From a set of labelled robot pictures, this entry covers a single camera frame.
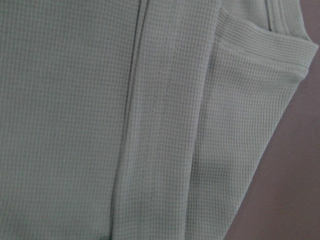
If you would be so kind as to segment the olive green long-sleeve shirt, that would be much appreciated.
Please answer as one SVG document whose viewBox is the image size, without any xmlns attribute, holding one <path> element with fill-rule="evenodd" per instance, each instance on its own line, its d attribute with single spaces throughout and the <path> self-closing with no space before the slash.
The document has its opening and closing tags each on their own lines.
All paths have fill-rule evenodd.
<svg viewBox="0 0 320 240">
<path fill-rule="evenodd" d="M 317 50 L 298 0 L 1 1 L 1 239 L 224 239 Z"/>
</svg>

